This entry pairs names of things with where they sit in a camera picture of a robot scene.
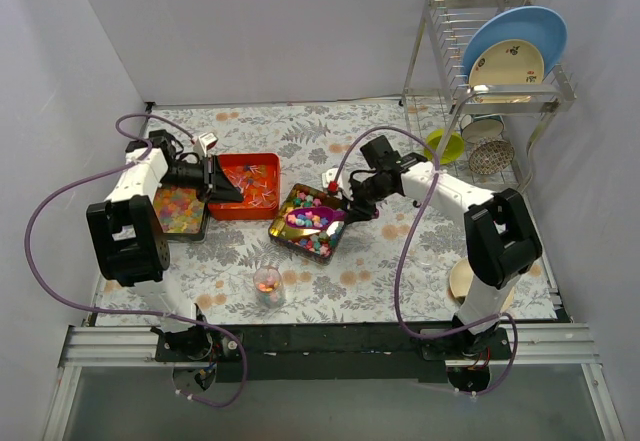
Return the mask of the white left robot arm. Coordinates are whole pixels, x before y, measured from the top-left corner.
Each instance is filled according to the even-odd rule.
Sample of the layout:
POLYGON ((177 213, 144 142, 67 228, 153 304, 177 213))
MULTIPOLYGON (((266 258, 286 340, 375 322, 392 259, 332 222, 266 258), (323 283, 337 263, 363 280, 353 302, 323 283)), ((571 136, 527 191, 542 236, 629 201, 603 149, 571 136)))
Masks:
POLYGON ((211 353, 213 338, 192 323, 206 318, 166 274, 170 249, 153 201, 161 186, 193 189, 204 203, 241 203, 244 197, 216 156, 198 147, 196 161, 190 163, 180 146, 165 130, 130 142, 126 161, 134 166, 121 174, 105 201, 87 208, 86 218, 102 276, 131 289, 149 310, 165 316, 156 332, 171 351, 200 361, 211 353))

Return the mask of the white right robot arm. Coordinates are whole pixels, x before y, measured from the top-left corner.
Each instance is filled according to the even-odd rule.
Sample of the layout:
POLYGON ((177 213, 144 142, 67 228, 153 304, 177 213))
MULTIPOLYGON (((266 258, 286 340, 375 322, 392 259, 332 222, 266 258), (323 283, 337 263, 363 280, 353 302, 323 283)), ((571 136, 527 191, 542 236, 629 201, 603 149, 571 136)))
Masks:
POLYGON ((542 244, 521 193, 512 188, 494 192, 445 173, 437 158, 405 156, 380 135, 361 149, 368 178, 349 178, 344 200, 345 224, 368 222, 378 203, 399 195, 417 205, 437 209, 464 230, 472 279, 464 302, 449 329, 434 333, 409 330, 409 336, 446 354, 479 356, 490 344, 503 305, 515 284, 543 254, 542 244))

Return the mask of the purple plastic scoop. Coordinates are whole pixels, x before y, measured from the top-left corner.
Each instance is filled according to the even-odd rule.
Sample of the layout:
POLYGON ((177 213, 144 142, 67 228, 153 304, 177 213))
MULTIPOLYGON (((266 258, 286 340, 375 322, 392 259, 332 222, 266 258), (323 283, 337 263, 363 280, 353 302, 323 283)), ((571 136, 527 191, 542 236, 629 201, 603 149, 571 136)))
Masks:
POLYGON ((285 215, 284 221, 293 228, 327 230, 334 222, 344 221, 346 212, 326 206, 296 208, 285 215))

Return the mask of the tin of opaque star candies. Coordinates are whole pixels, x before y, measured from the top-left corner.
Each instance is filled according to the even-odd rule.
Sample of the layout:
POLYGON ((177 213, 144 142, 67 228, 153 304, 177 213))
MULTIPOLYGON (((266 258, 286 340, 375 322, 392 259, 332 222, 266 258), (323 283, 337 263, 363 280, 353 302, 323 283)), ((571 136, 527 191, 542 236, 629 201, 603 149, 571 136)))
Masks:
POLYGON ((343 236, 344 221, 332 223, 327 230, 293 228, 284 221, 290 211, 314 206, 342 210, 342 201, 305 184, 295 184, 272 221, 268 234, 272 242, 291 252, 327 265, 343 236))

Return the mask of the orange tray of lollipops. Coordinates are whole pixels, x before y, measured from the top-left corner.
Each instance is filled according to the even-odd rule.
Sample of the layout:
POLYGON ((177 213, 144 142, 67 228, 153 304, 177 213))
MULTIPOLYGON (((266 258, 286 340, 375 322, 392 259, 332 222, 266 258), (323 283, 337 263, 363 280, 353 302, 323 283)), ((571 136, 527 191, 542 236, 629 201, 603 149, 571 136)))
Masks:
POLYGON ((275 153, 221 154, 224 174, 244 197, 242 203, 208 204, 217 221, 262 221, 280 206, 280 159, 275 153))

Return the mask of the clear glass jar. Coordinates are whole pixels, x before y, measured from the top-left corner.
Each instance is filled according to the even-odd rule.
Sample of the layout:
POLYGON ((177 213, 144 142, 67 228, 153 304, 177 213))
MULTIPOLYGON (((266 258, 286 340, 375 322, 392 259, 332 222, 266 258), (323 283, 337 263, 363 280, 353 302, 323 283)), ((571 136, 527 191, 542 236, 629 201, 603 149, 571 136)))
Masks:
POLYGON ((260 267, 253 276, 256 297, 268 308, 277 308, 285 303, 285 287, 279 270, 273 266, 260 267))

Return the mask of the tin of translucent star candies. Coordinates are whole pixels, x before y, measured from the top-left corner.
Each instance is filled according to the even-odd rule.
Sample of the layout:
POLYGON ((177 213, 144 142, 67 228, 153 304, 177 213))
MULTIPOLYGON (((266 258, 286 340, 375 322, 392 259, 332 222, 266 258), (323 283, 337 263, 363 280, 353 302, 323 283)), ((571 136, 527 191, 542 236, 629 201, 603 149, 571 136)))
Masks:
POLYGON ((209 216, 194 189, 160 187, 156 191, 153 207, 168 240, 204 240, 209 216))

